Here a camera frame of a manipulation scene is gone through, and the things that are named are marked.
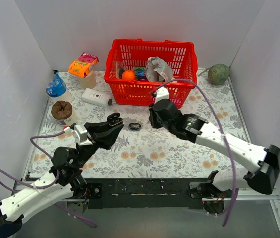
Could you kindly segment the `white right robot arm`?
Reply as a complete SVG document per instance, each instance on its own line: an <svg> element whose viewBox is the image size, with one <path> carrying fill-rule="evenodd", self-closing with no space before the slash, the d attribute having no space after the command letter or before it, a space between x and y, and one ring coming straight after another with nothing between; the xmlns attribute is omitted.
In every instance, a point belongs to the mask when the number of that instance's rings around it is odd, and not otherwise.
<svg viewBox="0 0 280 238"><path fill-rule="evenodd" d="M208 182L196 189L204 189L211 197L223 191L249 187L270 195L280 173L280 148L258 146L220 132L220 129L196 114L183 114L169 99L161 99L149 106L149 121L154 129L164 128L177 138L213 149L233 158L242 165L232 172L212 172Z"/></svg>

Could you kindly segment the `glossy black gold-trim case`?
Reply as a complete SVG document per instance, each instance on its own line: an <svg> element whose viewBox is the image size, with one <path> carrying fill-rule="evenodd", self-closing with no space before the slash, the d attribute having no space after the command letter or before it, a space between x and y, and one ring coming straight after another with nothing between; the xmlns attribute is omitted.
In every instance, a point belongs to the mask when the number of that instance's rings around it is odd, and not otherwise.
<svg viewBox="0 0 280 238"><path fill-rule="evenodd" d="M123 118L120 117L120 113L115 112L107 116L107 122L109 126L116 126L123 122Z"/></svg>

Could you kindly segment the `taped black charging case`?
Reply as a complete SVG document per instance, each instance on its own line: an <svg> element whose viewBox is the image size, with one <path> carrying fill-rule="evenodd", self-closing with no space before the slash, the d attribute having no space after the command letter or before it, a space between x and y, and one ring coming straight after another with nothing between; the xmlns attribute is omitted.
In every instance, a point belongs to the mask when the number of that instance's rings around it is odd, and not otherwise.
<svg viewBox="0 0 280 238"><path fill-rule="evenodd" d="M132 130L132 131L140 131L141 128L142 128L142 126L141 126L141 124L139 124L139 123L133 122L133 123L130 123L130 124L128 125L128 128L129 128L130 130Z"/></svg>

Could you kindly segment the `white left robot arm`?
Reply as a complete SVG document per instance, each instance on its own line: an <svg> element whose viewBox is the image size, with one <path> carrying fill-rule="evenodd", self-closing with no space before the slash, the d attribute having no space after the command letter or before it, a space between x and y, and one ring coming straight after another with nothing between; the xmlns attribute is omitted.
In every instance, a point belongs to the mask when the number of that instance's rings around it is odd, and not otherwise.
<svg viewBox="0 0 280 238"><path fill-rule="evenodd" d="M76 146L56 148L47 172L0 200L0 237L17 233L30 218L64 199L89 194L91 189L81 174L82 167L98 149L111 149L123 127L122 118L64 127L60 134L72 133Z"/></svg>

